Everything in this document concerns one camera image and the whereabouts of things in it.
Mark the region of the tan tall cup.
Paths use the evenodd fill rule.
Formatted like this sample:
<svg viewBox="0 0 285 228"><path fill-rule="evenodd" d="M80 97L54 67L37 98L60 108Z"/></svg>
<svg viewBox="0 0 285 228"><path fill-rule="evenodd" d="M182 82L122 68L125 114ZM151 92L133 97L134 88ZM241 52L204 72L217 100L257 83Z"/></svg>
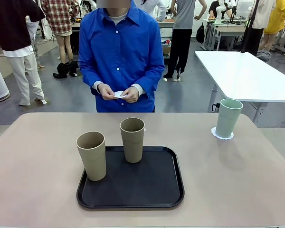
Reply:
<svg viewBox="0 0 285 228"><path fill-rule="evenodd" d="M76 140L89 180L99 181L106 176L105 137L100 132L86 132Z"/></svg>
<svg viewBox="0 0 285 228"><path fill-rule="evenodd" d="M139 118L126 118L120 123L125 159L137 163L142 159L145 123Z"/></svg>

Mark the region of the pale green tall cup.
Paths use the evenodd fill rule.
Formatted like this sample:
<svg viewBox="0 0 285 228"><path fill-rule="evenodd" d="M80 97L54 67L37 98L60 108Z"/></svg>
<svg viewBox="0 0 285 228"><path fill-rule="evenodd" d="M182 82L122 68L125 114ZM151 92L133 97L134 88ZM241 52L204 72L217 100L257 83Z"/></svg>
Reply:
<svg viewBox="0 0 285 228"><path fill-rule="evenodd" d="M221 138L229 138L231 136L242 108L243 104L235 99L226 98L220 101L216 135Z"/></svg>

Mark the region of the black hanging bag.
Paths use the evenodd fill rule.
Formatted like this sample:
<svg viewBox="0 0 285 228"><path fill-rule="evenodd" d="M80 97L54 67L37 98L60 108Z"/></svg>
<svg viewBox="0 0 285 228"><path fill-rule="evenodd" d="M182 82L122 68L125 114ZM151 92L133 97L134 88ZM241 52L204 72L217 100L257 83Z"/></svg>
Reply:
<svg viewBox="0 0 285 228"><path fill-rule="evenodd" d="M202 25L198 28L196 32L196 41L202 44L204 42L204 38L205 38L205 28L202 23Z"/></svg>

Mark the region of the person's left hand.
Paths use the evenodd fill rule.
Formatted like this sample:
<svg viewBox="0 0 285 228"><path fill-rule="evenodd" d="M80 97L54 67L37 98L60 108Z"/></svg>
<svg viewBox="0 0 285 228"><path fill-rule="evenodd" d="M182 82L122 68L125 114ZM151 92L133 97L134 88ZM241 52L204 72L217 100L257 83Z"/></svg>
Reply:
<svg viewBox="0 0 285 228"><path fill-rule="evenodd" d="M122 93L123 100L125 100L128 103L135 103L138 101L139 98L139 91L131 86Z"/></svg>

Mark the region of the person in yellow coat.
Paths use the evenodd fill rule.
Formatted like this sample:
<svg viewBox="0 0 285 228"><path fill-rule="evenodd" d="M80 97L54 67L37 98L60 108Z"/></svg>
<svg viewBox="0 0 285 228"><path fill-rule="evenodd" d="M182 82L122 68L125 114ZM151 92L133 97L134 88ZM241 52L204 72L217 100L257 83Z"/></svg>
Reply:
<svg viewBox="0 0 285 228"><path fill-rule="evenodd" d="M275 8L272 10L264 37L258 50L269 51L276 35L285 25L285 0L275 0Z"/></svg>

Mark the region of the person in blue shirt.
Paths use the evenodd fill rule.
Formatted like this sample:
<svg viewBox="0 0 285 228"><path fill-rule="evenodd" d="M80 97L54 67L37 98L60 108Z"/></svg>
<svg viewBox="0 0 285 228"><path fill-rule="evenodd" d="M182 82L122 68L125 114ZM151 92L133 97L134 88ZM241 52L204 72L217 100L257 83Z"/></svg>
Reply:
<svg viewBox="0 0 285 228"><path fill-rule="evenodd" d="M94 66L113 92L125 91L146 71L164 71L158 22L133 0L96 0L96 10L85 15L79 32L79 67ZM99 113L152 113L155 91L135 103L122 98L104 100L91 89Z"/></svg>

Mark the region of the grey background desk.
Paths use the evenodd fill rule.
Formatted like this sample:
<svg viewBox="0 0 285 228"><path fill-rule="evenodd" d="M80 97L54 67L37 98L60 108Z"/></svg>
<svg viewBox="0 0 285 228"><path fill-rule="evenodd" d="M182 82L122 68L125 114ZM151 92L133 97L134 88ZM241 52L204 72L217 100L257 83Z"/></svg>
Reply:
<svg viewBox="0 0 285 228"><path fill-rule="evenodd" d="M222 37L229 37L227 50L231 51L236 38L243 36L246 29L244 25L215 24L208 19L203 19L202 23L205 26L205 37L200 47L205 51L219 51Z"/></svg>

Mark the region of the person grey shirt black trousers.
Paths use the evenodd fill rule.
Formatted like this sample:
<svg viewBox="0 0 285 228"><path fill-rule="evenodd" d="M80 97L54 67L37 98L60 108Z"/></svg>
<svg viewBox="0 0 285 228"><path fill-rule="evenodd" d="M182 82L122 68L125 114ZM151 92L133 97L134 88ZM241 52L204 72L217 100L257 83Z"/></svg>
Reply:
<svg viewBox="0 0 285 228"><path fill-rule="evenodd" d="M165 79L177 78L185 71L194 18L195 0L172 0L171 11L175 15L171 38L171 50Z"/></svg>

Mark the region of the black plastic tray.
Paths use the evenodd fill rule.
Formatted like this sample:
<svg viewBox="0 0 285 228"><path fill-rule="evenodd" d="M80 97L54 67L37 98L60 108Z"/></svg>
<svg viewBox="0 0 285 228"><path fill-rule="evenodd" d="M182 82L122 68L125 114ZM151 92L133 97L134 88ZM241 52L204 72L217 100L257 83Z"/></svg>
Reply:
<svg viewBox="0 0 285 228"><path fill-rule="evenodd" d="M91 181L83 172L76 198L86 209L170 209L185 195L178 158L164 146L144 146L129 163L122 146L107 146L106 176Z"/></svg>

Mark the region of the person's left forearm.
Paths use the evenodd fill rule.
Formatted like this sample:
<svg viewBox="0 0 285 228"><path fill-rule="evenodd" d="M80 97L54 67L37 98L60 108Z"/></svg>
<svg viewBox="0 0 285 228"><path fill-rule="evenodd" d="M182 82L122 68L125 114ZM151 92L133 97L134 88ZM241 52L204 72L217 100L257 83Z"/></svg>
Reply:
<svg viewBox="0 0 285 228"><path fill-rule="evenodd" d="M138 90L139 96L142 94L151 94L157 89L158 82L162 76L162 71L149 70L146 71L145 75L139 78L133 86Z"/></svg>

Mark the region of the person's right hand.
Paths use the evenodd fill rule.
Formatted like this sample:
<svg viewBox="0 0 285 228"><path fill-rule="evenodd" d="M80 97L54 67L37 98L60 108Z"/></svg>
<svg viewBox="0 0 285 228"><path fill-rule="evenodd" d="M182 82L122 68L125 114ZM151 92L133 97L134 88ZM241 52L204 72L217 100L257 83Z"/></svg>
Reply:
<svg viewBox="0 0 285 228"><path fill-rule="evenodd" d="M99 93L101 94L104 100L114 100L115 99L114 92L112 91L109 85L100 83L97 86L97 90L99 91Z"/></svg>

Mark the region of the mannequin in plaid shirt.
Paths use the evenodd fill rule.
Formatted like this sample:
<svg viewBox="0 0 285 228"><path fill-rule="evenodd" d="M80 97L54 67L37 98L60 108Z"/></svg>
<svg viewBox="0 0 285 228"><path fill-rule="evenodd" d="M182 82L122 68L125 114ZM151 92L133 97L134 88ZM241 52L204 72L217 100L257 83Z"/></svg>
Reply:
<svg viewBox="0 0 285 228"><path fill-rule="evenodd" d="M60 53L60 62L66 64L73 60L73 52L70 44L72 34L71 18L79 14L77 0L40 0L41 8L57 39Z"/></svg>

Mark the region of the person's right forearm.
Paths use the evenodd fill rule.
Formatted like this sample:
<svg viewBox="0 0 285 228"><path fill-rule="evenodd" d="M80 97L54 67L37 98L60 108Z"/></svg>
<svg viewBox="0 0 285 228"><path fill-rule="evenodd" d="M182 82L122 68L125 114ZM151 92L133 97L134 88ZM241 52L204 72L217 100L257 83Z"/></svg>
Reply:
<svg viewBox="0 0 285 228"><path fill-rule="evenodd" d="M83 82L89 85L91 89L97 90L98 85L103 83L97 69L94 66L82 65L80 66L80 71L83 76Z"/></svg>

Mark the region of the grey cloth bundle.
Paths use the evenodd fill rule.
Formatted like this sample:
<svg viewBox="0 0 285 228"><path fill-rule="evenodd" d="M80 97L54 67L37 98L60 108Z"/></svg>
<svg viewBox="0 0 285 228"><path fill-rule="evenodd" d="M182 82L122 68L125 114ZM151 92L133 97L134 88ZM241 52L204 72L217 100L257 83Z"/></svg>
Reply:
<svg viewBox="0 0 285 228"><path fill-rule="evenodd" d="M264 62L268 62L271 58L271 53L266 50L259 50L256 57Z"/></svg>

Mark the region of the person dark top white trousers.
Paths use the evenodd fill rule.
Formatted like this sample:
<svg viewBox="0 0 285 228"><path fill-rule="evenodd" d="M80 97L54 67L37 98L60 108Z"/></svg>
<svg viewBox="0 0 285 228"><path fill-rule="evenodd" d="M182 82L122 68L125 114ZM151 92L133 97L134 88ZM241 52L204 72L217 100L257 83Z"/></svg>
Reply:
<svg viewBox="0 0 285 228"><path fill-rule="evenodd" d="M30 86L35 101L47 104L32 47L39 21L44 18L33 0L0 0L0 44L21 92L20 106L30 105Z"/></svg>

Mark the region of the person cream top black trousers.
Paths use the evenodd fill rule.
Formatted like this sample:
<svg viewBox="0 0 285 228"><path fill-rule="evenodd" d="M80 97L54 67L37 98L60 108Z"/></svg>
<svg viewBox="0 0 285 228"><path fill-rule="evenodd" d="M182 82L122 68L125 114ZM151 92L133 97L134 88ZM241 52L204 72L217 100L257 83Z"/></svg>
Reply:
<svg viewBox="0 0 285 228"><path fill-rule="evenodd" d="M268 25L270 14L276 6L275 3L276 3L276 0L260 0L259 1L255 20L252 26L252 30L250 33L250 37L249 37L245 52L249 52L250 54L254 56L257 55L258 47L260 44L263 31ZM248 14L248 20L251 14L252 14L252 9Z"/></svg>

